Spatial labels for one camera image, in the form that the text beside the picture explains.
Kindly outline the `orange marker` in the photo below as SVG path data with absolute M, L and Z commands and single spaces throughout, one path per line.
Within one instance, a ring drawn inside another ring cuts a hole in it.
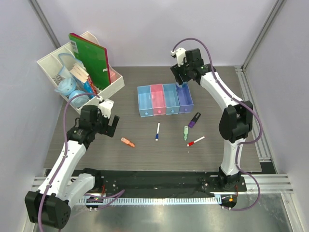
M 126 139 L 124 137 L 121 138 L 121 142 L 123 142 L 124 144 L 126 144 L 126 145 L 128 145 L 130 147 L 135 147 L 135 144 L 133 142 L 131 142 L 130 140 L 128 140 L 128 139 Z

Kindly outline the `light green marker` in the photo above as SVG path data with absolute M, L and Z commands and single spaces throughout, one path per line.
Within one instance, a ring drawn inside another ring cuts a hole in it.
M 188 126 L 184 126 L 184 128 L 183 128 L 183 139 L 185 141 L 187 141 L 187 139 L 188 139 L 188 131 L 189 131 L 189 127 Z

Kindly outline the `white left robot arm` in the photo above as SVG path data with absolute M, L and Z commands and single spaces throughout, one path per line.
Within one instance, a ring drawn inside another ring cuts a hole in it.
M 49 175 L 36 191 L 25 196 L 30 222 L 61 230 L 67 224 L 72 208 L 87 192 L 97 193 L 102 189 L 100 171 L 85 168 L 70 183 L 76 165 L 94 141 L 96 134 L 113 137 L 119 117 L 109 123 L 113 101 L 104 100 L 99 105 L 82 107 L 74 126 L 65 130 L 65 141 L 61 153 Z

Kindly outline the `pastel four-drawer organizer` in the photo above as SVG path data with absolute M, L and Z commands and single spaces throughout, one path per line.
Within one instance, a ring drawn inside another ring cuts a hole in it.
M 189 86 L 155 84 L 137 87 L 140 117 L 190 113 L 194 109 Z

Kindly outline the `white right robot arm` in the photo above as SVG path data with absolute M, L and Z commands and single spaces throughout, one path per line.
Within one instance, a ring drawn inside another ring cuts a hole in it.
M 253 127 L 253 105 L 242 101 L 222 81 L 211 64 L 205 64 L 199 49 L 178 48 L 171 52 L 177 63 L 171 67 L 176 83 L 183 87 L 190 80 L 206 89 L 222 110 L 219 133 L 224 140 L 224 156 L 219 167 L 217 183 L 224 191 L 240 181 L 239 163 L 244 142 Z

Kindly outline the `purple highlighter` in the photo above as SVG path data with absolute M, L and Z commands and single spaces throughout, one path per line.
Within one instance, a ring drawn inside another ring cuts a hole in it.
M 197 112 L 195 116 L 191 119 L 190 123 L 188 124 L 188 127 L 193 128 L 193 126 L 196 124 L 200 116 L 201 116 L 201 113 Z

